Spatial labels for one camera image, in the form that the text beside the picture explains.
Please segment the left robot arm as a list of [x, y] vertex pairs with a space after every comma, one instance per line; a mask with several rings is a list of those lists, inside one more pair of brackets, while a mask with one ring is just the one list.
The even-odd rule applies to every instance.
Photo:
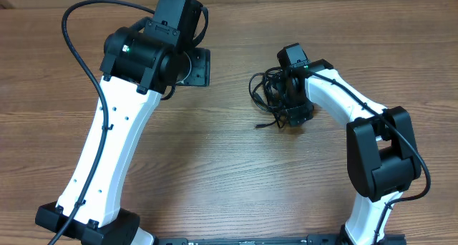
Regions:
[[82, 244], [155, 244], [140, 217], [120, 205], [128, 168], [147, 121], [179, 86], [210, 83], [210, 51], [200, 46], [209, 19], [197, 0], [159, 0], [155, 9], [104, 42], [92, 126], [77, 167], [57, 201], [35, 222], [54, 238]]

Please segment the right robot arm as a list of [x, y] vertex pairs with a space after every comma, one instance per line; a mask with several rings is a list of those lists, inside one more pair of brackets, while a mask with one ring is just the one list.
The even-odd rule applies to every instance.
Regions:
[[337, 234], [309, 234], [306, 244], [405, 244], [403, 234], [385, 234], [389, 215], [413, 181], [427, 174], [419, 158], [409, 113], [387, 108], [346, 83], [324, 59], [311, 62], [300, 44], [277, 54], [285, 77], [281, 95], [291, 106], [288, 121], [312, 118], [314, 105], [346, 129], [349, 179], [356, 197]]

